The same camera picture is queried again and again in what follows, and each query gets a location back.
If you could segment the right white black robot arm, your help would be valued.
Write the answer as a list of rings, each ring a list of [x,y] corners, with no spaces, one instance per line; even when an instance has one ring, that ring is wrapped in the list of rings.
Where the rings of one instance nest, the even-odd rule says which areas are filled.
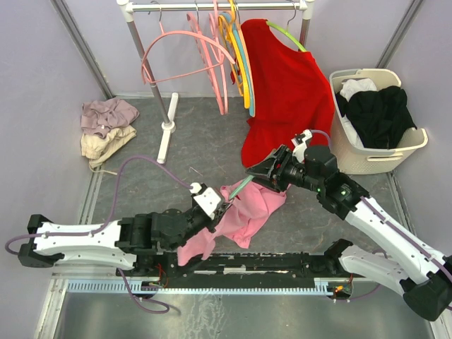
[[[385,259],[351,244],[325,257],[330,275],[347,271],[369,278],[399,294],[428,321],[451,309],[451,257],[392,218],[366,189],[338,169],[329,147],[314,145],[301,152],[282,145],[246,173],[277,192],[290,185],[313,191],[324,209],[365,233],[390,256]]]

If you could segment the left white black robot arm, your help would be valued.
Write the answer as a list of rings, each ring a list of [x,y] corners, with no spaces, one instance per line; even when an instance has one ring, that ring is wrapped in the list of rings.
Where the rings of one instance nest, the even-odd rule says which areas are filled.
[[[58,225],[43,215],[32,215],[27,242],[17,256],[30,268],[75,263],[150,275],[156,267],[155,256],[184,246],[203,230],[214,232],[229,207],[229,203],[221,203],[207,215],[193,202],[185,212],[171,208],[140,213],[107,225]]]

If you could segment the pink t shirt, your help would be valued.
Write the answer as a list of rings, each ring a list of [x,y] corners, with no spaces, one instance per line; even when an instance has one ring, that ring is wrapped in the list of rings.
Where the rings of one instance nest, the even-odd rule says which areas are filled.
[[[178,265],[185,266],[197,255],[206,260],[215,248],[215,239],[221,236],[231,239],[243,249],[249,248],[251,238],[286,202],[286,198],[285,192],[277,193],[257,183],[248,183],[234,198],[214,233],[201,230],[177,249]]]

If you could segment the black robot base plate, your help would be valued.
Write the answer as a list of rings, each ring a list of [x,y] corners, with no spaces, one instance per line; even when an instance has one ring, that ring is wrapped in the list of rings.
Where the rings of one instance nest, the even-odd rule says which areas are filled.
[[[176,254],[139,256],[130,278],[157,278],[168,288],[283,288],[313,287],[316,278],[349,280],[351,274],[340,267],[338,258],[327,254],[230,253],[200,256],[185,266],[177,264]]]

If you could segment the teal wavy hanger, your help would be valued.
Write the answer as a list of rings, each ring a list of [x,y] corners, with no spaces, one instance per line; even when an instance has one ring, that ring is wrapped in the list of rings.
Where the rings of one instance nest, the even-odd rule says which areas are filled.
[[[254,176],[248,175],[246,178],[240,181],[239,185],[229,195],[229,200],[234,199],[250,182],[252,182]]]

